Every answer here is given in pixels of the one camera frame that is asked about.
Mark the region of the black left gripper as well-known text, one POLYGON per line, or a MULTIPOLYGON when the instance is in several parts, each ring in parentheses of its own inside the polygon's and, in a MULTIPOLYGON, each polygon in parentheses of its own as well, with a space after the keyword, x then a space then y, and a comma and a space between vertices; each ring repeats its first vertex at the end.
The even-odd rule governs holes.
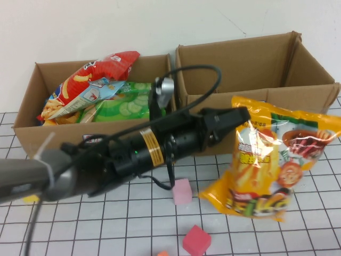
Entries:
POLYGON ((225 113, 222 109, 203 108, 196 114, 188 111, 169 114, 166 116, 166 156, 176 161, 201 153, 249 120, 247 107, 231 108, 225 113))

